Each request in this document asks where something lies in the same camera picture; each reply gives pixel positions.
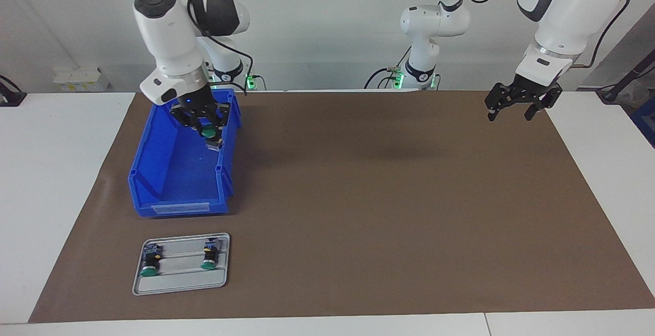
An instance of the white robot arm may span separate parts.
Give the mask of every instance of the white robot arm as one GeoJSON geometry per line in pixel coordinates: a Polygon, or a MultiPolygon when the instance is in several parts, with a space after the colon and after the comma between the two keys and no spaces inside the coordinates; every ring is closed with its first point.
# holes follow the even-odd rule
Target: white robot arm
{"type": "Polygon", "coordinates": [[[521,12],[539,24],[514,82],[497,83],[487,96],[489,120],[514,103],[531,103],[526,119],[553,107],[562,89],[557,79],[571,68],[590,38],[616,11],[620,0],[517,0],[521,12]]]}
{"type": "Polygon", "coordinates": [[[431,82],[439,56],[434,37],[463,35],[471,22],[463,0],[437,0],[438,5],[407,8],[400,26],[411,39],[411,53],[402,67],[402,87],[425,89],[431,82]]]}
{"type": "MultiPolygon", "coordinates": [[[[157,64],[141,82],[141,91],[157,105],[177,99],[178,104],[171,108],[175,119],[196,129],[210,149],[219,149],[222,141],[218,131],[225,126],[229,110],[211,94],[197,37],[246,31],[250,25],[248,12],[235,0],[135,0],[133,12],[141,37],[157,64]]],[[[214,66],[234,68],[234,58],[217,53],[214,66]]],[[[242,69],[243,64],[237,66],[239,72],[242,69]]]]}
{"type": "MultiPolygon", "coordinates": [[[[241,3],[238,1],[234,1],[234,3],[238,12],[244,16],[248,16],[248,10],[241,3]]],[[[250,19],[247,17],[244,17],[241,21],[250,23],[250,19]]],[[[233,49],[236,47],[234,42],[228,37],[218,37],[215,40],[233,49]]],[[[213,74],[216,81],[243,83],[243,77],[245,77],[243,73],[244,65],[239,54],[216,44],[207,37],[198,37],[197,41],[206,59],[206,63],[209,64],[210,75],[213,74]]]]}

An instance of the green cap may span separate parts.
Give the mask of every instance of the green cap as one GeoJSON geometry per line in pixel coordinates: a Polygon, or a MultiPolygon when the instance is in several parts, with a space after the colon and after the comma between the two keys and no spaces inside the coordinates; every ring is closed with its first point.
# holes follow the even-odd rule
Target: green cap
{"type": "Polygon", "coordinates": [[[203,262],[203,264],[201,264],[201,268],[207,271],[211,271],[216,269],[216,264],[211,262],[203,262]]]}
{"type": "Polygon", "coordinates": [[[157,270],[154,268],[144,268],[141,270],[141,276],[143,277],[153,277],[157,275],[157,270]]]}
{"type": "Polygon", "coordinates": [[[213,127],[213,125],[203,126],[203,136],[205,138],[213,138],[216,136],[216,129],[213,127]]]}

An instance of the wall socket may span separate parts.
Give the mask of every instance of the wall socket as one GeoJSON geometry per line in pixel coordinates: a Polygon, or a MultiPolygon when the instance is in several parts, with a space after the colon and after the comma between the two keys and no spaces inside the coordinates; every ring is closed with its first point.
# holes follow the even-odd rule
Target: wall socket
{"type": "Polygon", "coordinates": [[[56,70],[52,82],[61,92],[104,92],[110,84],[100,69],[56,70]]]}

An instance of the brown mat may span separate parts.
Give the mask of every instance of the brown mat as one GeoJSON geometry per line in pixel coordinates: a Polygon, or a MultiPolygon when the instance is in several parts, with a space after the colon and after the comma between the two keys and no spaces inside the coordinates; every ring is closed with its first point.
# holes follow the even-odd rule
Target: brown mat
{"type": "Polygon", "coordinates": [[[30,322],[654,308],[548,115],[484,96],[240,97],[232,215],[152,220],[138,95],[30,322]],[[220,231],[225,287],[131,294],[145,239],[220,231]]]}

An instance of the blue container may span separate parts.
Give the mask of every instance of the blue container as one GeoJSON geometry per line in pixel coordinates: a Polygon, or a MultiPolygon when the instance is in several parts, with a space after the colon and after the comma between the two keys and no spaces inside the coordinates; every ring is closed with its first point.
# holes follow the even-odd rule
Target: blue container
{"type": "Polygon", "coordinates": [[[630,119],[637,125],[637,128],[644,134],[650,144],[655,147],[655,98],[644,103],[639,110],[632,113],[630,119]]]}
{"type": "Polygon", "coordinates": [[[234,195],[232,157],[241,112],[231,89],[213,91],[213,96],[219,103],[231,104],[219,152],[207,149],[197,131],[180,125],[169,112],[170,103],[150,110],[128,178],[139,215],[227,212],[227,198],[234,195]]]}

